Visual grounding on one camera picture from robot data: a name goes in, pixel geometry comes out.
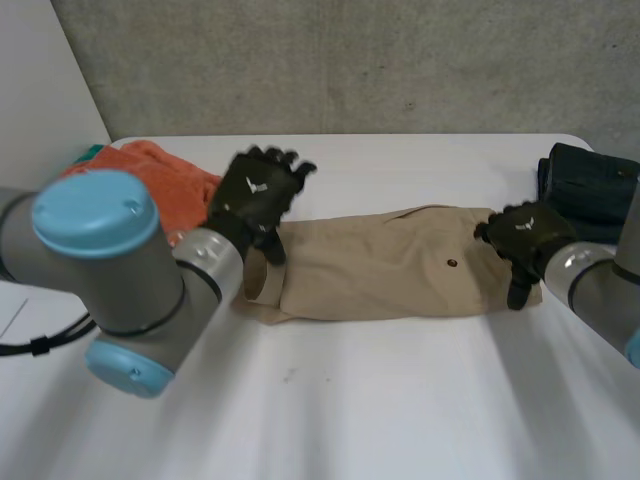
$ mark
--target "dark green cloth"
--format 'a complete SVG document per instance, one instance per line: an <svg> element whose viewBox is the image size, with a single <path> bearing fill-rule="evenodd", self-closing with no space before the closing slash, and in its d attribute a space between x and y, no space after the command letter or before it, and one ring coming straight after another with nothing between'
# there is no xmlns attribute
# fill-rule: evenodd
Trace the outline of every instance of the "dark green cloth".
<svg viewBox="0 0 640 480"><path fill-rule="evenodd" d="M538 199L565 217L584 241L617 244L640 164L556 143L538 163Z"/></svg>
<svg viewBox="0 0 640 480"><path fill-rule="evenodd" d="M91 145L91 148L89 148L89 150L87 150L81 157L76 159L76 161L73 163L76 164L76 163L82 163L82 162L87 162L89 160L93 160L93 157L95 157L98 154L98 152L103 148L104 148L104 145L100 145L98 143L96 143L95 145Z"/></svg>

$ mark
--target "concrete wall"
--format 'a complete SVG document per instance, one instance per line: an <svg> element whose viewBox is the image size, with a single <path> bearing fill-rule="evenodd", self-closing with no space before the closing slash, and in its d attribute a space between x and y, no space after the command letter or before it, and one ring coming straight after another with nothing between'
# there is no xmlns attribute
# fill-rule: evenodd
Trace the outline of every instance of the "concrete wall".
<svg viewBox="0 0 640 480"><path fill-rule="evenodd" d="M640 159L637 0L54 0L114 138L563 132Z"/></svg>

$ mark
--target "khaki trousers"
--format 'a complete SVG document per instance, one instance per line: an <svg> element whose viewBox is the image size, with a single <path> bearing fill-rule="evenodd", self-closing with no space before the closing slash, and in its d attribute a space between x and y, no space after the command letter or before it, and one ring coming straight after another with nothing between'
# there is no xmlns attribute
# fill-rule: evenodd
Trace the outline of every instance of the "khaki trousers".
<svg viewBox="0 0 640 480"><path fill-rule="evenodd" d="M423 206L283 223L287 263L257 252L235 305L267 324L292 318L464 317L507 309L510 265L473 238L489 209ZM528 305L542 301L534 287Z"/></svg>

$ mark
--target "glove logo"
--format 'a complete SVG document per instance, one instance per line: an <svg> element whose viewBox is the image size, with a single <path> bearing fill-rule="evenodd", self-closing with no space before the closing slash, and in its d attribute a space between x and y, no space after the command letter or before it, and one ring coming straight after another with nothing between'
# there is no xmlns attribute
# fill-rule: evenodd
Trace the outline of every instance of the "glove logo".
<svg viewBox="0 0 640 480"><path fill-rule="evenodd" d="M535 223L535 220L533 217L531 217L531 220L529 220L524 225L516 225L516 230L533 230L534 223Z"/></svg>
<svg viewBox="0 0 640 480"><path fill-rule="evenodd" d="M245 177L247 179L247 185L249 185L249 190L251 190L251 193L256 193L256 192L264 192L265 190L267 190L269 187L267 187L266 183L262 183L260 185L254 185L253 183L251 183L251 180L249 179L249 177Z"/></svg>

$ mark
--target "light blue joint cap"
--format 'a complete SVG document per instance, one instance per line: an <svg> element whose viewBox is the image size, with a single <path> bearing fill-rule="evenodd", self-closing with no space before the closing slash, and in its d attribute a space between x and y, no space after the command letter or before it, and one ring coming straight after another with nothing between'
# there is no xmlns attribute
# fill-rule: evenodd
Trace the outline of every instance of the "light blue joint cap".
<svg viewBox="0 0 640 480"><path fill-rule="evenodd" d="M640 368L640 328L625 345L624 354L634 367Z"/></svg>
<svg viewBox="0 0 640 480"><path fill-rule="evenodd" d="M96 170L62 179L38 195L33 229L55 252L74 258L113 258L155 233L160 218L151 195L133 175Z"/></svg>
<svg viewBox="0 0 640 480"><path fill-rule="evenodd" d="M89 371L100 380L142 398L159 396L175 376L147 357L100 340L91 343L84 359Z"/></svg>

